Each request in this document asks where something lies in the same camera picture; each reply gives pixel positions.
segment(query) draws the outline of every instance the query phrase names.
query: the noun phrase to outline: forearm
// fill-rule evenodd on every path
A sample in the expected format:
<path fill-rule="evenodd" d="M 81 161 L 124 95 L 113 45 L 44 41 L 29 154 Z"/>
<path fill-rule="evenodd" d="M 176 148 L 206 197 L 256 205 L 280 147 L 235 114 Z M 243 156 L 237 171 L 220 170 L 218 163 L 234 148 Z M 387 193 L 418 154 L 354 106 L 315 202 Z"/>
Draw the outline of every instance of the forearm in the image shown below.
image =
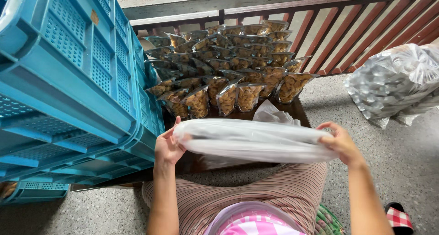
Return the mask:
<path fill-rule="evenodd" d="M 349 167 L 351 232 L 353 235 L 392 235 L 365 162 Z"/>
<path fill-rule="evenodd" d="M 178 235 L 177 191 L 175 166 L 154 166 L 154 190 L 149 214 L 148 235 Z"/>

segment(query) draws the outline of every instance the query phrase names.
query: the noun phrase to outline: red checkered slipper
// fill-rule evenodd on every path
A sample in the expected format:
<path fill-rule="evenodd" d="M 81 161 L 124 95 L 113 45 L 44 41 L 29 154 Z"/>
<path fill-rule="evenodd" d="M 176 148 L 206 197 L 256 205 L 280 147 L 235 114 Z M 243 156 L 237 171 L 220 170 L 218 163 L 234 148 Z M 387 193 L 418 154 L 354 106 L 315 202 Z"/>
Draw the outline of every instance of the red checkered slipper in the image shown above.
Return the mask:
<path fill-rule="evenodd" d="M 385 207 L 385 213 L 395 235 L 413 234 L 413 226 L 409 215 L 404 213 L 404 208 L 399 203 L 389 203 Z"/>

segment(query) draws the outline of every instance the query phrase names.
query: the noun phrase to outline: hand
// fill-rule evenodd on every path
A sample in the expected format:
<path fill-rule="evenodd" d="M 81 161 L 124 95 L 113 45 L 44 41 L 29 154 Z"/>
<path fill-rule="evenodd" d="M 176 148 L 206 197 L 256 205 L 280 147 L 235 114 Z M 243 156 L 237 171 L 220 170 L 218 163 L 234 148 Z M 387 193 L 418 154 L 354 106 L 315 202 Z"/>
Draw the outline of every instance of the hand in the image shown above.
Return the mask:
<path fill-rule="evenodd" d="M 177 143 L 175 137 L 173 137 L 174 128 L 180 122 L 181 118 L 177 116 L 174 126 L 157 137 L 155 142 L 155 165 L 175 165 L 186 151 L 186 148 Z"/>
<path fill-rule="evenodd" d="M 336 151 L 340 155 L 340 160 L 345 165 L 352 167 L 366 163 L 363 155 L 345 129 L 334 122 L 324 122 L 317 127 L 317 130 L 323 128 L 332 129 L 331 134 L 334 137 L 320 137 L 319 142 L 327 148 Z"/>

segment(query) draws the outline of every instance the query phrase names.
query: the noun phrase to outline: striped pants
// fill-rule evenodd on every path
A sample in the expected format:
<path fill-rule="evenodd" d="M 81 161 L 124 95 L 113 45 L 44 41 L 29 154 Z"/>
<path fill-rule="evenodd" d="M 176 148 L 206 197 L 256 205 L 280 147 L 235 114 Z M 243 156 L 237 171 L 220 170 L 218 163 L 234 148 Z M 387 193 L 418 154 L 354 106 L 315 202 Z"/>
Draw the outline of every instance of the striped pants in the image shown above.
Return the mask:
<path fill-rule="evenodd" d="M 180 235 L 202 235 L 223 208 L 246 201 L 283 210 L 313 235 L 326 173 L 326 163 L 288 164 L 265 179 L 239 187 L 204 186 L 177 178 Z M 144 182 L 142 195 L 148 207 L 152 189 L 152 181 Z"/>

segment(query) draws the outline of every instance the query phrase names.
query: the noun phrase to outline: wooden table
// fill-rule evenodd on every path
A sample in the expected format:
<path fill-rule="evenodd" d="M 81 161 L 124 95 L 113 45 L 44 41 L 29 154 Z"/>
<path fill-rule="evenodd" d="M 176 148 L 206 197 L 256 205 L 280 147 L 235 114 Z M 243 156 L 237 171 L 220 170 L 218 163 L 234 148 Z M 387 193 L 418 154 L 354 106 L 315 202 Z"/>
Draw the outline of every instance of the wooden table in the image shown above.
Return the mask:
<path fill-rule="evenodd" d="M 258 106 L 264 100 L 260 99 L 258 102 Z M 300 123 L 304 127 L 310 128 L 310 122 L 305 114 L 302 103 L 299 98 L 296 98 L 291 104 L 279 104 L 274 98 L 270 99 L 271 103 L 275 105 L 277 109 L 280 111 L 285 111 L 290 114 L 294 119 L 300 120 Z M 238 112 L 235 110 L 232 114 L 227 116 L 230 119 L 243 119 L 243 120 L 253 120 L 253 116 L 256 112 L 257 107 L 247 113 Z M 207 118 L 224 118 L 218 116 L 218 109 L 211 108 L 210 114 Z M 163 118 L 165 122 L 165 128 L 168 130 L 174 125 L 175 118 L 171 117 L 171 115 L 164 111 Z M 178 161 L 176 165 L 176 175 L 183 175 L 187 173 L 200 173 L 204 171 L 210 170 L 218 170 L 226 167 L 239 167 L 240 165 L 252 164 L 255 162 L 241 160 L 241 159 L 232 159 L 227 157 L 219 157 L 214 155 L 201 155 L 195 154 L 187 151 L 183 154 L 183 157 Z M 121 176 L 115 179 L 108 180 L 106 182 L 102 182 L 96 185 L 83 185 L 83 184 L 72 184 L 71 191 L 85 191 L 96 188 L 103 187 L 112 187 L 112 186 L 122 186 L 122 187 L 140 187 L 143 181 L 152 180 L 152 169 L 145 169 L 142 171 L 138 171 L 135 173 L 131 173 L 125 176 Z"/>

